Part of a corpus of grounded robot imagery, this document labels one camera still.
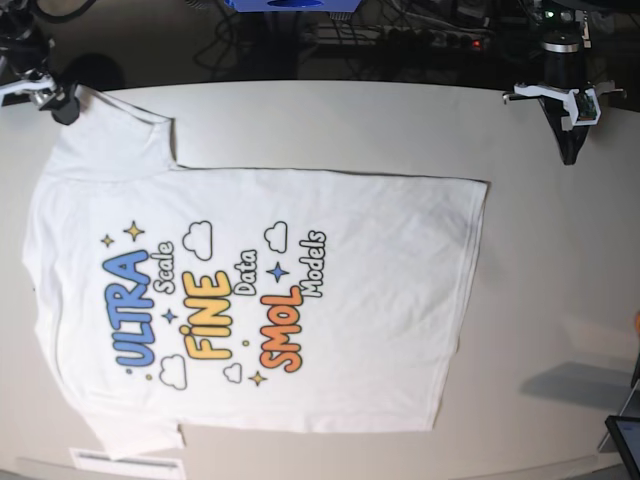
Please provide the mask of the blue robot base block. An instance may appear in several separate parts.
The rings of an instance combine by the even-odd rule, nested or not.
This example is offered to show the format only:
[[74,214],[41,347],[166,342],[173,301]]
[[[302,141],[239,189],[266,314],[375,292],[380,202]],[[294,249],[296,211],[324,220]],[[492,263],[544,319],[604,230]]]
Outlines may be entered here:
[[225,4],[237,12],[347,12],[353,13],[360,0],[234,0]]

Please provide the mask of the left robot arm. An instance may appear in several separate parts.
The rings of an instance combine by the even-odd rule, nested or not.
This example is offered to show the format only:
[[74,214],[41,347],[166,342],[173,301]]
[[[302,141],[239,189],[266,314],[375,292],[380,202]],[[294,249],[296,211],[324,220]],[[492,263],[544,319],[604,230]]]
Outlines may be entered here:
[[600,115],[594,86],[587,80],[584,40],[575,11],[542,1],[535,13],[543,53],[540,103],[562,163],[572,166]]

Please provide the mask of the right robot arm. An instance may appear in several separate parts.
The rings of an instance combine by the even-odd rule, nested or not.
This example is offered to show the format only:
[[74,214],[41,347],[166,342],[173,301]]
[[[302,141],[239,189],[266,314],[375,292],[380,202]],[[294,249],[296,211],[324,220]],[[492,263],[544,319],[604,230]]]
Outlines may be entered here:
[[37,25],[29,1],[1,2],[1,73],[10,69],[16,77],[1,85],[1,105],[7,96],[24,96],[39,111],[68,126],[80,115],[77,84],[60,80],[50,70],[52,45]]

